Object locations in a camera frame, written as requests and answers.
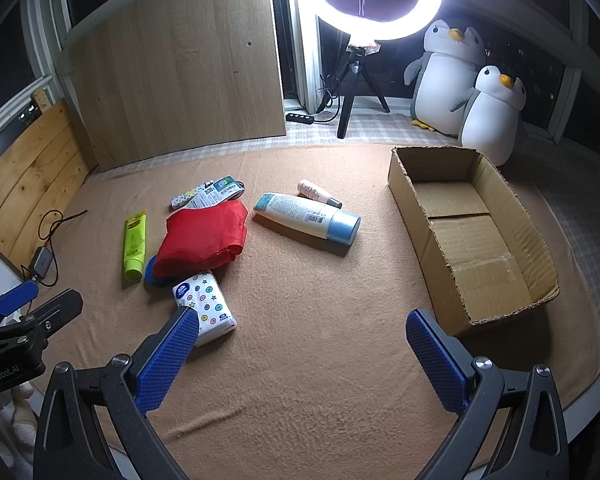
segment penguin plush toy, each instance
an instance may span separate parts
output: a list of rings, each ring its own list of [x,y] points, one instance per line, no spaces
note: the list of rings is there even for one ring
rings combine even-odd
[[[486,66],[480,70],[475,87],[460,94],[449,109],[464,107],[459,131],[462,145],[475,148],[501,166],[513,152],[525,104],[526,90],[520,78],[514,82],[496,66]]]
[[[462,111],[450,112],[458,94],[474,85],[478,69],[484,65],[484,43],[469,27],[464,32],[436,20],[425,32],[424,55],[404,71],[404,84],[418,77],[411,100],[415,126],[457,137]]]

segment cardboard box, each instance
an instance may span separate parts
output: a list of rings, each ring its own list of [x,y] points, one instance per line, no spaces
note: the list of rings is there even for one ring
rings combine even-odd
[[[485,156],[453,146],[394,148],[389,187],[448,334],[493,326],[558,295],[544,239]]]

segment power adapter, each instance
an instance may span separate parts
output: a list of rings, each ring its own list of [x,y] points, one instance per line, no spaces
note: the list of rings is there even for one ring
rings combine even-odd
[[[49,249],[45,246],[38,247],[29,264],[29,272],[39,280],[44,279],[53,259],[54,256]]]

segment ring light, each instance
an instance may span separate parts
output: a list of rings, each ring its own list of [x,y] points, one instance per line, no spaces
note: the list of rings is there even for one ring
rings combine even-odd
[[[326,0],[302,0],[325,22],[356,38],[370,40],[396,40],[418,32],[435,17],[442,0],[418,0],[405,16],[392,22],[376,22],[340,12]]]

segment red towel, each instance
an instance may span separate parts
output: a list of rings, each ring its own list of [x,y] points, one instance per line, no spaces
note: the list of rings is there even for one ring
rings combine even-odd
[[[171,215],[151,276],[192,276],[234,261],[244,247],[247,215],[238,200],[206,209],[182,209]]]

